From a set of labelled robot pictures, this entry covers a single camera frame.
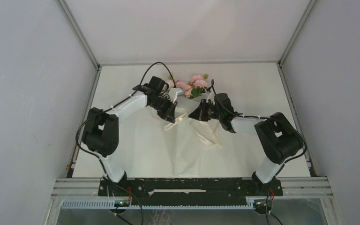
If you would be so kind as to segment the cream ribbon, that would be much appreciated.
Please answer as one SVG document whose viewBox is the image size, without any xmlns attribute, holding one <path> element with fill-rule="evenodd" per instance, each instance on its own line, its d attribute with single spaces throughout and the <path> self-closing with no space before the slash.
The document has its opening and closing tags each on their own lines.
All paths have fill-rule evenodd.
<svg viewBox="0 0 360 225">
<path fill-rule="evenodd" d="M 162 127 L 162 131 L 179 130 L 181 135 L 195 137 L 200 143 L 209 147 L 222 147 L 218 138 L 218 127 L 212 127 L 210 123 L 193 120 L 187 111 L 176 111 L 180 113 L 174 123 L 168 123 Z"/>
</svg>

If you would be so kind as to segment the pink fake flower bouquet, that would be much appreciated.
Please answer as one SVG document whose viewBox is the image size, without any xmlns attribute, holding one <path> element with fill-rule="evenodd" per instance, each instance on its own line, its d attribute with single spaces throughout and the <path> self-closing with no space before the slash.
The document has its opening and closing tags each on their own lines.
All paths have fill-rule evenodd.
<svg viewBox="0 0 360 225">
<path fill-rule="evenodd" d="M 169 88 L 176 87 L 182 89 L 185 98 L 193 99 L 210 92 L 211 85 L 208 84 L 208 78 L 208 74 L 193 75 L 188 82 L 183 82 L 174 80 L 171 75 L 168 75 L 167 83 L 169 84 Z"/>
</svg>

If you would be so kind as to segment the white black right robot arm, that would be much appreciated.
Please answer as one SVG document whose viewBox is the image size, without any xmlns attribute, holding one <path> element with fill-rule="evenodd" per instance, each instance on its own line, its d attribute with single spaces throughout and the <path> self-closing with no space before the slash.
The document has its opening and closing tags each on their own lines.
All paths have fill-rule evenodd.
<svg viewBox="0 0 360 225">
<path fill-rule="evenodd" d="M 225 93 L 215 94 L 212 100 L 202 99 L 189 117 L 203 122 L 218 120 L 230 133 L 257 134 L 265 154 L 263 162 L 252 174 L 252 189 L 258 195 L 266 194 L 271 188 L 270 182 L 284 166 L 307 151 L 305 138 L 283 113 L 276 112 L 269 117 L 244 115 L 234 110 Z"/>
</svg>

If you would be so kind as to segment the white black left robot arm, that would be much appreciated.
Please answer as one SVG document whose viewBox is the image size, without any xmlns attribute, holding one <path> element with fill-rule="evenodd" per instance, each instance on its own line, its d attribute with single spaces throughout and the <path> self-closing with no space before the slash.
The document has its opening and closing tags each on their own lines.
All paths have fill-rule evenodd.
<svg viewBox="0 0 360 225">
<path fill-rule="evenodd" d="M 183 89 L 171 88 L 154 76 L 148 83 L 135 86 L 129 96 L 108 109 L 89 110 L 76 132 L 76 145 L 98 159 L 104 176 L 111 181 L 109 188 L 116 195 L 123 195 L 128 189 L 128 183 L 122 179 L 126 172 L 115 155 L 120 142 L 120 123 L 147 106 L 155 109 L 161 119 L 175 123 L 177 98 L 183 94 Z"/>
</svg>

